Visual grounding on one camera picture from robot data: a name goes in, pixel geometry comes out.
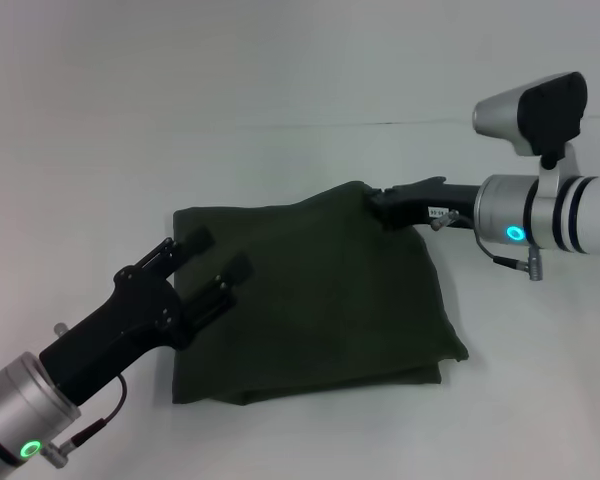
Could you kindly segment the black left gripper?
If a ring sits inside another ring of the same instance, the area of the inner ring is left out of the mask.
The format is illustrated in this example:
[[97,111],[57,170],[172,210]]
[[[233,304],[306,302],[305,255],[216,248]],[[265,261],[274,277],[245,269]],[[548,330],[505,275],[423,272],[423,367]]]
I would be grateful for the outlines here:
[[[174,346],[169,328],[177,323],[182,303],[166,280],[189,260],[214,245],[207,227],[184,241],[171,237],[114,276],[106,302],[45,348],[39,359],[53,384],[81,406],[144,353]],[[234,289],[253,275],[243,252],[184,300],[180,328],[187,343],[232,309]]]

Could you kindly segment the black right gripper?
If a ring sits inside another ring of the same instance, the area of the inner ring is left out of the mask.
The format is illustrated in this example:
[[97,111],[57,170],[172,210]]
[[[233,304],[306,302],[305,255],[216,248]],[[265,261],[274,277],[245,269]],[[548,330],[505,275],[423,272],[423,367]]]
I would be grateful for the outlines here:
[[430,224],[430,209],[455,210],[467,220],[457,220],[452,228],[470,229],[478,185],[447,184],[444,176],[434,176],[405,185],[396,185],[368,196],[371,215],[385,230],[401,230],[414,225]]

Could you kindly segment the dark green shirt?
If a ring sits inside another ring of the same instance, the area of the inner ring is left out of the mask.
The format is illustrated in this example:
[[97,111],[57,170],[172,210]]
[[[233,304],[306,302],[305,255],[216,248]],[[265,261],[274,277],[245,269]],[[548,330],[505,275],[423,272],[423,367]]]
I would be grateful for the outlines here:
[[174,361],[172,400],[248,405],[380,384],[437,384],[439,365],[469,353],[445,311],[439,278],[413,229],[385,230],[348,182],[304,201],[175,212],[184,240],[214,246],[175,276],[189,296],[238,253],[253,275],[237,303]]

